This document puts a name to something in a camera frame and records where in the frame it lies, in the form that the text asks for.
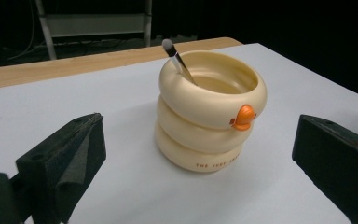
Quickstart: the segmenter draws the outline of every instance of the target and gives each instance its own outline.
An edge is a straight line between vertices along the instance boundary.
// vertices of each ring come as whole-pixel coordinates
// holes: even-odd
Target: cable
[[[34,42],[34,9],[32,7],[32,2],[31,0],[28,0],[29,4],[30,4],[30,9],[31,9],[31,24],[32,24],[32,30],[31,30],[31,40],[28,44],[28,47],[20,54],[16,55],[16,56],[13,56],[13,57],[10,57],[8,58],[8,60],[13,60],[13,59],[16,59],[16,58],[19,58],[20,56],[24,55],[24,54],[27,54],[28,50],[30,49],[30,47],[32,46],[33,42]]]

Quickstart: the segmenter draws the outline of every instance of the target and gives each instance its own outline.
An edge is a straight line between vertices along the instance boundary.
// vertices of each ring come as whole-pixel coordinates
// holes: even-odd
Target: cream ring stack container
[[[180,54],[197,85],[171,60],[159,74],[155,138],[170,161],[195,172],[215,172],[237,159],[267,102],[263,78],[226,54]]]

